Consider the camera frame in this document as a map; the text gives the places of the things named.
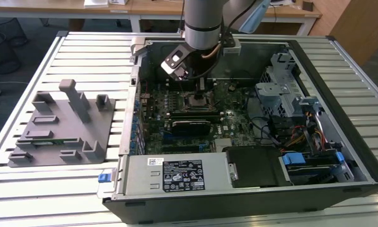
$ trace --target gray plastic stand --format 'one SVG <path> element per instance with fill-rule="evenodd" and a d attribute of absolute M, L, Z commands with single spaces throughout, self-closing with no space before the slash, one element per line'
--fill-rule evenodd
<path fill-rule="evenodd" d="M 104 162 L 116 101 L 108 95 L 88 100 L 75 87 L 72 79 L 60 82 L 69 100 L 36 94 L 36 110 L 9 156 L 9 167 Z"/>

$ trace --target green circuit board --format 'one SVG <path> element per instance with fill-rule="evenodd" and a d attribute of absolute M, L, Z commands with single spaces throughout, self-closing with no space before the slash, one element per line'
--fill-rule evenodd
<path fill-rule="evenodd" d="M 232 146 L 256 145 L 257 138 L 244 108 L 249 88 L 235 88 L 233 83 L 221 81 L 209 94 L 211 109 L 221 113 L 220 122 L 213 123 L 211 133 L 203 137 L 176 137 L 171 133 L 167 113 L 184 112 L 184 96 L 188 92 L 155 89 L 145 101 L 147 140 L 145 154 L 179 154 L 216 152 L 215 140 L 229 138 Z"/>

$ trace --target barcode sticker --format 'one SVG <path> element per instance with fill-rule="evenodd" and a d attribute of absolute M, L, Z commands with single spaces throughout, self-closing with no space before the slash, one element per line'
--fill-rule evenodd
<path fill-rule="evenodd" d="M 163 162 L 164 162 L 164 158 L 163 157 L 159 157 L 159 158 L 151 157 L 151 158 L 148 158 L 147 165 L 149 165 L 149 166 L 161 166 Z"/>
<path fill-rule="evenodd" d="M 128 13 L 127 10 L 111 10 L 111 13 Z"/>

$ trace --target open computer chassis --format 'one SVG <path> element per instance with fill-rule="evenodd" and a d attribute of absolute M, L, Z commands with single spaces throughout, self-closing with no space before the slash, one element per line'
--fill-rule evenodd
<path fill-rule="evenodd" d="M 377 159 L 298 42 L 241 39 L 201 99 L 159 67 L 179 42 L 149 38 L 136 57 L 104 198 L 123 221 L 316 211 L 378 192 Z"/>

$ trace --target wastebasket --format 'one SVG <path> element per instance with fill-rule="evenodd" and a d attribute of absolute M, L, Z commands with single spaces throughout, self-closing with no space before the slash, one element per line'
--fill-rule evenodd
<path fill-rule="evenodd" d="M 23 46 L 28 42 L 17 18 L 0 17 L 0 33 L 5 34 L 12 47 Z"/>
<path fill-rule="evenodd" d="M 5 41 L 5 35 L 0 33 L 0 74 L 15 72 L 20 66 L 21 62 Z"/>

